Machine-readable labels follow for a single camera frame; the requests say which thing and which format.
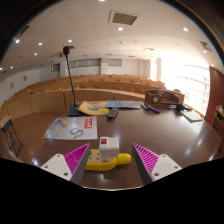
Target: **microphone stand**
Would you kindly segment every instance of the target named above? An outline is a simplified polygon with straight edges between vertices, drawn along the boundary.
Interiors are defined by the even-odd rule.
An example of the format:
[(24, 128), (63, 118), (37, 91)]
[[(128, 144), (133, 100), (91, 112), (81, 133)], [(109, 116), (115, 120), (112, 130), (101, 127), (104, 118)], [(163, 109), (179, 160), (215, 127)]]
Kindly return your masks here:
[(72, 85), (72, 79), (71, 79), (70, 68), (69, 68), (69, 63), (68, 63), (68, 55), (65, 55), (65, 57), (66, 57), (66, 61), (67, 61), (68, 74), (69, 74), (69, 78), (70, 78), (70, 82), (71, 82), (71, 86), (72, 86), (72, 93), (73, 93), (73, 99), (74, 99), (74, 103), (69, 105), (68, 116), (69, 117), (86, 116), (84, 113), (82, 113), (81, 111), (78, 110), (78, 108), (80, 107), (81, 104), (75, 102), (75, 92), (74, 92), (74, 88)]

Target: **white box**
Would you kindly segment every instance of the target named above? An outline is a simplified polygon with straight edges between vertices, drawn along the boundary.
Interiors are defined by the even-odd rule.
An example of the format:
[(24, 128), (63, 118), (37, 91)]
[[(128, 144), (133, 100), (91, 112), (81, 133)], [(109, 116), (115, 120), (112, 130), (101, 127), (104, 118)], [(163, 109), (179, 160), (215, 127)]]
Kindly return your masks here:
[(117, 138), (100, 137), (100, 157), (102, 159), (114, 158), (119, 155), (119, 142)]

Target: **pink striped object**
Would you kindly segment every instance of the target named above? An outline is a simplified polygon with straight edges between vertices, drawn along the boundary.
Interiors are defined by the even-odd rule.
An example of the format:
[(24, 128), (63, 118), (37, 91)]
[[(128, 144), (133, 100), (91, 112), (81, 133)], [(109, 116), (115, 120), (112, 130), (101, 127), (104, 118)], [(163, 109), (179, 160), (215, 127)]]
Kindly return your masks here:
[(65, 161), (66, 161), (72, 174), (76, 171), (76, 169), (77, 169), (79, 163), (81, 162), (83, 155), (89, 145), (90, 144), (87, 143), (87, 144), (82, 145), (79, 148), (76, 148), (64, 155)]
[(133, 143), (133, 145), (135, 146), (136, 152), (142, 160), (145, 170), (150, 175), (159, 159), (159, 155), (135, 143)]

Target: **red label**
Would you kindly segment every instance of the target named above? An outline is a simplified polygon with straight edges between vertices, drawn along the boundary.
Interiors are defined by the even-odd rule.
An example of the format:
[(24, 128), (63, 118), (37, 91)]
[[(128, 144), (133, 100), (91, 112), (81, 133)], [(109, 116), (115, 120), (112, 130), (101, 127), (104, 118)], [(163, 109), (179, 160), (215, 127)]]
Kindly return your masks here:
[(92, 116), (86, 117), (84, 128), (92, 128), (92, 124), (93, 124), (93, 117)]
[(101, 144), (107, 144), (107, 140), (106, 139), (101, 139)]

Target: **paper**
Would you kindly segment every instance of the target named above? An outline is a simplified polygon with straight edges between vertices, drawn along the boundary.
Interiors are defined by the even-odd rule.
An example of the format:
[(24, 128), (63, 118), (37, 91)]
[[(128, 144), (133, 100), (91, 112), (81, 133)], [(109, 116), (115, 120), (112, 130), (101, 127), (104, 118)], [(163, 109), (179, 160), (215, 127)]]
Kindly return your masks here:
[(97, 139), (97, 117), (59, 117), (48, 126), (42, 138), (62, 140)]
[(202, 121), (203, 120), (203, 118), (201, 118), (194, 111), (181, 111), (180, 113), (183, 114), (190, 122)]
[(84, 101), (79, 111), (87, 115), (106, 115), (109, 109), (106, 108), (106, 101)]
[(141, 106), (136, 101), (106, 101), (107, 107), (116, 107), (116, 108), (133, 108), (133, 109), (141, 109)]

